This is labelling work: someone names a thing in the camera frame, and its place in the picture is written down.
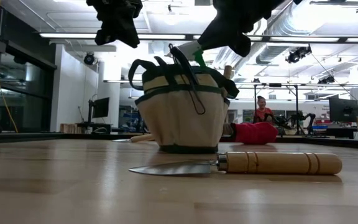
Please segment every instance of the garden tool bag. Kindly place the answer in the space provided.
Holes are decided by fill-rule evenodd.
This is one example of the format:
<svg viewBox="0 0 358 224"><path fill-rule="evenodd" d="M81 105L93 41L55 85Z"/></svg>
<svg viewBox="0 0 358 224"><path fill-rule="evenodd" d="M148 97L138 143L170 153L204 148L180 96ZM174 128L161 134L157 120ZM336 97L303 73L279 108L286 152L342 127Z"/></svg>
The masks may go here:
<svg viewBox="0 0 358 224"><path fill-rule="evenodd" d="M191 67L176 47L171 48L171 53L173 65L167 65L160 57L154 57L159 66L144 60L132 64L130 84L144 91L135 101L136 106L161 151L215 153L230 104L227 98L235 98L239 90L216 70ZM142 74L143 86L133 84L138 66L146 69Z"/></svg>

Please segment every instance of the woman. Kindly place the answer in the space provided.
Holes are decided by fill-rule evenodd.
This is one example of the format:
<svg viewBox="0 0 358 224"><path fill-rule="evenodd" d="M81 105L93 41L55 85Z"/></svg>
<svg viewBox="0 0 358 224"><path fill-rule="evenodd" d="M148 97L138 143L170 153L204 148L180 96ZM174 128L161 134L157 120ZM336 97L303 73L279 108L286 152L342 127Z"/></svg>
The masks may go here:
<svg viewBox="0 0 358 224"><path fill-rule="evenodd" d="M254 123L265 121L265 114L273 115L273 111L266 107L266 99L262 96L258 96L259 108L254 113ZM272 118L268 117L267 121L272 123Z"/></svg>

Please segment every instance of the wooden table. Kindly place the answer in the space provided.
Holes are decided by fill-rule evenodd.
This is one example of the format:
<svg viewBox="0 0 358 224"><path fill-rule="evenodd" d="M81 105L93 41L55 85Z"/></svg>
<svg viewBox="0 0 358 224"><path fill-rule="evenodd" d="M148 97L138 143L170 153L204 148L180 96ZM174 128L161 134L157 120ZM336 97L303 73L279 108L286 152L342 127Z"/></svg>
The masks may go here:
<svg viewBox="0 0 358 224"><path fill-rule="evenodd" d="M358 223L358 150L306 144L224 151L333 152L338 176L158 177L131 167L214 159L158 154L154 142L0 144L0 223Z"/></svg>

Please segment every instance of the computer monitor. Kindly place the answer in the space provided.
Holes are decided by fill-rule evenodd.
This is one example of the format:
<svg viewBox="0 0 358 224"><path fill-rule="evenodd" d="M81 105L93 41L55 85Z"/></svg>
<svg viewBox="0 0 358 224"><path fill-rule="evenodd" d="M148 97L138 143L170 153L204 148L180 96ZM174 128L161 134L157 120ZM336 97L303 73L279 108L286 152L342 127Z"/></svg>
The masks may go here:
<svg viewBox="0 0 358 224"><path fill-rule="evenodd" d="M357 100L329 99L329 118L331 122L357 122Z"/></svg>
<svg viewBox="0 0 358 224"><path fill-rule="evenodd" d="M109 116L109 100L110 98L103 98L93 102L93 118L104 118Z"/></svg>

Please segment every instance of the red shirt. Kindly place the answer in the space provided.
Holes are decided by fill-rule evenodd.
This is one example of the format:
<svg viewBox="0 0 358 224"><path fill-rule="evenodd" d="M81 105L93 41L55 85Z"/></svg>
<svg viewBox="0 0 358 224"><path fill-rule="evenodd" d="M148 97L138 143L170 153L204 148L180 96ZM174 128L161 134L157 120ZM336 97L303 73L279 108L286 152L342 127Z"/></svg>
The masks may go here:
<svg viewBox="0 0 358 224"><path fill-rule="evenodd" d="M265 114L273 114L273 111L269 108L265 108L263 110L256 110L256 117L259 118L261 121L265 121Z"/></svg>

